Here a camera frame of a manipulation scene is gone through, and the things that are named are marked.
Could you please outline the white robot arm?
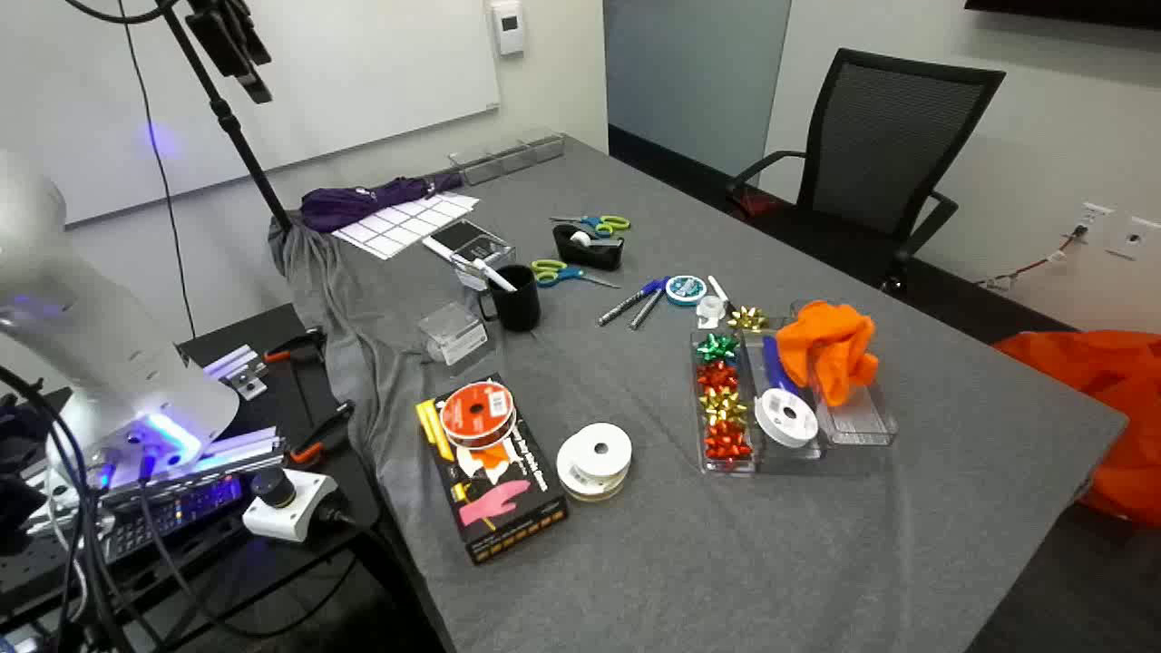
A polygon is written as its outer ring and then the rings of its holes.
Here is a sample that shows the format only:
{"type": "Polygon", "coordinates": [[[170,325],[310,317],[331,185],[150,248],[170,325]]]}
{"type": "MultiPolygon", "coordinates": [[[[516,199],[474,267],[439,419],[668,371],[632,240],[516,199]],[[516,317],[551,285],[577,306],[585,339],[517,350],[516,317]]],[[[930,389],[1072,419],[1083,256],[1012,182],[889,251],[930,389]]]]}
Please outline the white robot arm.
{"type": "Polygon", "coordinates": [[[238,395],[71,248],[59,185],[13,152],[0,152],[0,317],[70,379],[61,417],[89,465],[191,465],[238,413],[238,395]]]}

